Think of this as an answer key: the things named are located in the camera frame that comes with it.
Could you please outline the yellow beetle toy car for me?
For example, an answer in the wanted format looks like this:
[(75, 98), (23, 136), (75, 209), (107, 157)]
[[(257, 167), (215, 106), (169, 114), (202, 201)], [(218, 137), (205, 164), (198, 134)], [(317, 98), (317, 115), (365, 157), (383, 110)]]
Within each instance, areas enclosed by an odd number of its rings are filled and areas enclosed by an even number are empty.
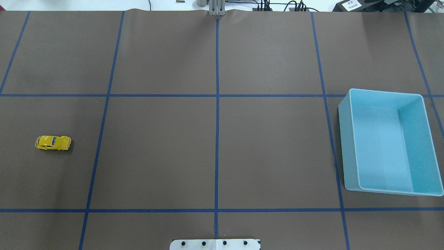
[(71, 142), (68, 136), (42, 135), (35, 141), (35, 147), (43, 150), (65, 151), (70, 148)]

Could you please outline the brown table mat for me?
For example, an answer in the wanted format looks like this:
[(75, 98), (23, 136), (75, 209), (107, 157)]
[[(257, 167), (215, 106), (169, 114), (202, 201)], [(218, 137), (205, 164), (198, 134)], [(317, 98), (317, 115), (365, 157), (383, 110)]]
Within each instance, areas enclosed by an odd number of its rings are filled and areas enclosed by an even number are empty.
[(442, 250), (443, 197), (346, 190), (338, 116), (422, 95), (443, 173), (442, 46), (442, 13), (2, 11), (1, 249)]

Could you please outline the white mounting plate with holes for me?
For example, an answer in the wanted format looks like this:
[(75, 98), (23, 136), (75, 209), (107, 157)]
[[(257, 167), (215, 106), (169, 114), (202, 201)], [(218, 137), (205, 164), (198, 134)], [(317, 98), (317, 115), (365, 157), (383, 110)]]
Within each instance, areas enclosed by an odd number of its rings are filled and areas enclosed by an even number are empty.
[(181, 239), (173, 240), (170, 250), (260, 250), (257, 239)]

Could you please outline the light blue plastic bin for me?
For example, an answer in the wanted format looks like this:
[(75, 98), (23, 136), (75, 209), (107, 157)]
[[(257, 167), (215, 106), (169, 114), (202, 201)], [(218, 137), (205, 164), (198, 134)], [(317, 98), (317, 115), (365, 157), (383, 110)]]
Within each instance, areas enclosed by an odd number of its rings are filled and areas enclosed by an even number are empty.
[(347, 190), (443, 196), (422, 95), (350, 89), (338, 115)]

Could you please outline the black box with white label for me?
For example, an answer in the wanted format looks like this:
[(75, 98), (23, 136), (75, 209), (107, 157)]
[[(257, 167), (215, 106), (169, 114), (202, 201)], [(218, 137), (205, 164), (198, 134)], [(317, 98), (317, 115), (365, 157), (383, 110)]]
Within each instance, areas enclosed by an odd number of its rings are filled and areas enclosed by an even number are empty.
[(365, 2), (365, 0), (343, 0), (334, 6), (332, 12), (362, 12), (373, 3)]

